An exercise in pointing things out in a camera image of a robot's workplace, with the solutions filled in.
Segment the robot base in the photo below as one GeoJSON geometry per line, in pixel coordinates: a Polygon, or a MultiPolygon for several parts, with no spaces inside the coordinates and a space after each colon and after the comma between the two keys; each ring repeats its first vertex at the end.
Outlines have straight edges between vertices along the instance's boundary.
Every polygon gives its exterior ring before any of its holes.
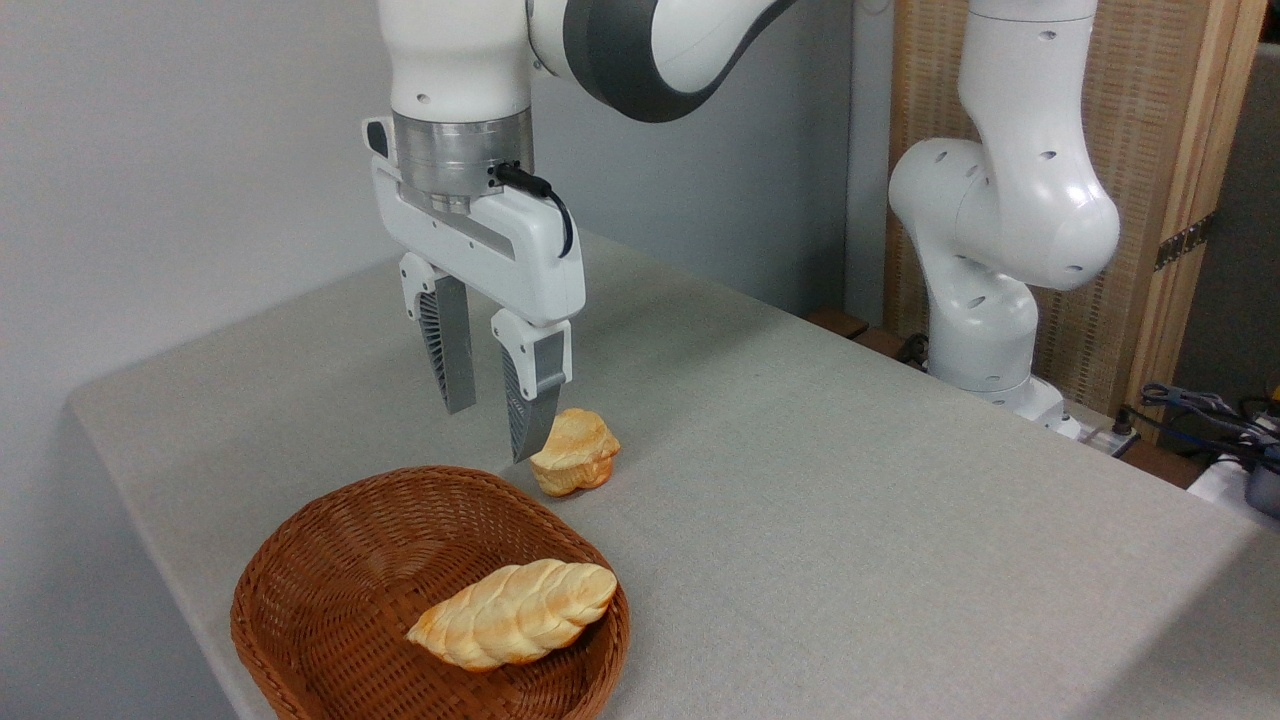
{"type": "Polygon", "coordinates": [[[1010,389],[970,392],[992,405],[1012,410],[1018,415],[1044,425],[1061,436],[1071,439],[1079,439],[1080,437],[1080,423],[1068,415],[1062,393],[1056,387],[1034,375],[1028,377],[1021,384],[1010,389]]]}

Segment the table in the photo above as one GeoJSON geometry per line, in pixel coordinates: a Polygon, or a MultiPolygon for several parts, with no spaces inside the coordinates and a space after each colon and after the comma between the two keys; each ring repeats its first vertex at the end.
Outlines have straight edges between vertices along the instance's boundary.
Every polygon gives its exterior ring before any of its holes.
{"type": "Polygon", "coordinates": [[[305,502],[498,473],[609,559],[605,717],[1276,717],[1280,542],[1252,523],[598,237],[562,407],[622,441],[567,500],[512,466],[494,306],[447,416],[379,266],[78,389],[72,407],[246,719],[237,579],[305,502]]]}

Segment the gray wall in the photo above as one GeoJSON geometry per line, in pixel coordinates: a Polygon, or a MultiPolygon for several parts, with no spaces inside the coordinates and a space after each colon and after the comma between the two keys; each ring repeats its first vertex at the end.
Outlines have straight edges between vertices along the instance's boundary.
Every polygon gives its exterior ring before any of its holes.
{"type": "MultiPolygon", "coordinates": [[[[801,0],[672,126],[539,82],[540,170],[589,229],[788,310],[837,304],[849,13],[801,0]]],[[[64,401],[397,254],[357,137],[387,104],[374,3],[0,18],[0,717],[227,717],[64,401]]]]}
{"type": "Polygon", "coordinates": [[[1178,384],[1230,402],[1280,384],[1280,45],[1261,45],[1196,286],[1178,384]]]}

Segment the white wall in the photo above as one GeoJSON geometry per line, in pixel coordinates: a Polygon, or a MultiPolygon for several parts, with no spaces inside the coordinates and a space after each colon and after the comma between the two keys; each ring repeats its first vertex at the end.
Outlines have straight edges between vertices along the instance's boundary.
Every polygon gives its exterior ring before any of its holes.
{"type": "MultiPolygon", "coordinates": [[[[838,302],[847,28],[801,0],[666,127],[539,83],[540,170],[589,229],[838,302]]],[[[229,715],[64,401],[393,256],[387,85],[371,0],[0,5],[0,717],[229,715]]]]}
{"type": "Polygon", "coordinates": [[[845,310],[879,325],[884,320],[893,0],[858,0],[854,13],[845,310]]]}

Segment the woven panel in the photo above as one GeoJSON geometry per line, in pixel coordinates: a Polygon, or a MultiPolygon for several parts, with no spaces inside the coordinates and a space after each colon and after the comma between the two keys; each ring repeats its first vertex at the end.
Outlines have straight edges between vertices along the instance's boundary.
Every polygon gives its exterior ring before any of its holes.
{"type": "Polygon", "coordinates": [[[280,717],[595,717],[630,639],[620,587],[604,618],[530,665],[468,673],[404,639],[433,605],[503,565],[608,566],[506,480],[412,468],[326,495],[262,544],[236,588],[232,639],[280,717]]]}
{"type": "MultiPolygon", "coordinates": [[[[1085,287],[1036,290],[1034,365],[1069,400],[1098,411],[1125,391],[1207,12],[1190,0],[1098,3],[1083,111],[1098,177],[1120,209],[1120,247],[1085,287]]],[[[977,138],[956,91],[966,14],[960,1],[897,4],[895,159],[929,137],[977,138]]],[[[901,225],[890,225],[886,325],[904,336],[927,332],[915,251],[901,225]]]]}

